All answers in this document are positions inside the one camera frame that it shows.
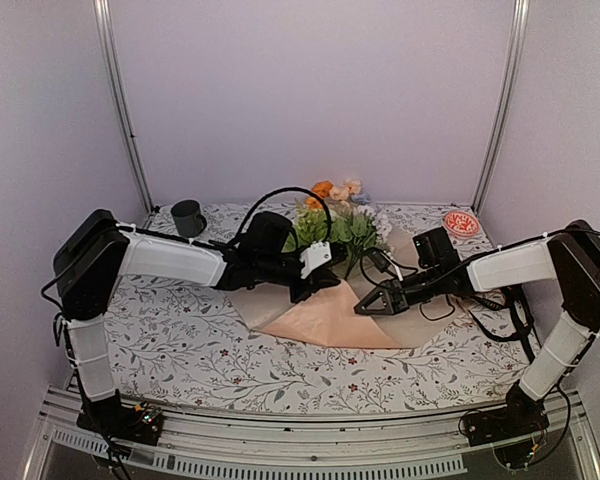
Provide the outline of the peach wrapping paper sheet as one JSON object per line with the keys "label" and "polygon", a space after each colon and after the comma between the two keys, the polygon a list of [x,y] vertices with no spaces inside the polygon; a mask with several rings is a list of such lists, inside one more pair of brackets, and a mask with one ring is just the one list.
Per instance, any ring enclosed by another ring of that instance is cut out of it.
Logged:
{"label": "peach wrapping paper sheet", "polygon": [[227,297],[252,332],[334,348],[419,348],[463,313],[453,297],[442,295],[395,316],[355,314],[354,306],[372,288],[354,268],[338,286],[298,304],[290,301],[287,288],[271,284]]}

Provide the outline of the pale lavender flower bunch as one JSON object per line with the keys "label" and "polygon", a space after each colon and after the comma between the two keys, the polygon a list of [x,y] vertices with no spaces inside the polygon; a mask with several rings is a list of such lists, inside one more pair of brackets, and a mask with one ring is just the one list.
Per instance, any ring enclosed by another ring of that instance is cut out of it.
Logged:
{"label": "pale lavender flower bunch", "polygon": [[376,208],[358,205],[345,209],[341,206],[332,220],[329,241],[344,253],[343,260],[336,266],[340,278],[347,279],[351,275],[367,250],[387,250],[393,226],[387,215]]}

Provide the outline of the blue fake flower stem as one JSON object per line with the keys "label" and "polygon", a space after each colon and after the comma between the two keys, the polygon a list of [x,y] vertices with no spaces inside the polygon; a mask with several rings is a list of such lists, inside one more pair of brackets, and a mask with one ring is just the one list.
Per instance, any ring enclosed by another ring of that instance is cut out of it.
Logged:
{"label": "blue fake flower stem", "polygon": [[361,191],[358,194],[351,194],[349,199],[350,199],[350,202],[356,207],[358,207],[358,206],[373,207],[373,200],[372,200],[371,196],[365,191]]}

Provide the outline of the orange fake flower stem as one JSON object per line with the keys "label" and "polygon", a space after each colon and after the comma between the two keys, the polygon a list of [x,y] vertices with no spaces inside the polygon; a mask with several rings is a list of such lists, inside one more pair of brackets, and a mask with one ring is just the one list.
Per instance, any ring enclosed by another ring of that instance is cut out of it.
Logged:
{"label": "orange fake flower stem", "polygon": [[323,180],[314,184],[310,189],[329,207],[341,210],[353,210],[357,205],[356,199],[362,190],[363,184],[359,179],[346,179],[341,185]]}

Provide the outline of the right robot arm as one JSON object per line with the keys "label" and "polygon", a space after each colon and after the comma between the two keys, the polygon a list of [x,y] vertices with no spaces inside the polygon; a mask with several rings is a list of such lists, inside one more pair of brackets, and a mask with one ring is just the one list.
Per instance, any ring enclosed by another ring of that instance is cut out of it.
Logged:
{"label": "right robot arm", "polygon": [[600,231],[575,220],[467,258],[459,256],[442,227],[415,236],[413,243],[419,271],[374,282],[355,305],[355,313],[393,316],[438,296],[470,298],[528,284],[557,285],[559,318],[497,415],[497,427],[504,435],[519,435],[600,332]]}

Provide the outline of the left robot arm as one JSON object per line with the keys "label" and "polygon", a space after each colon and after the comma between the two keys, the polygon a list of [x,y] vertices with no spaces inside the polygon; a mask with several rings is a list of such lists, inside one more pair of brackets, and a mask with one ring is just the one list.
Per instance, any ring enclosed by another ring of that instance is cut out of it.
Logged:
{"label": "left robot arm", "polygon": [[260,284],[288,288],[292,303],[335,287],[329,237],[332,216],[325,216],[321,240],[296,244],[287,252],[291,222],[253,205],[228,242],[200,242],[140,229],[116,220],[104,209],[92,212],[53,259],[54,277],[41,288],[63,318],[71,365],[76,369],[83,404],[108,434],[128,426],[110,367],[103,317],[119,280],[150,276],[180,280],[219,291],[251,290]]}

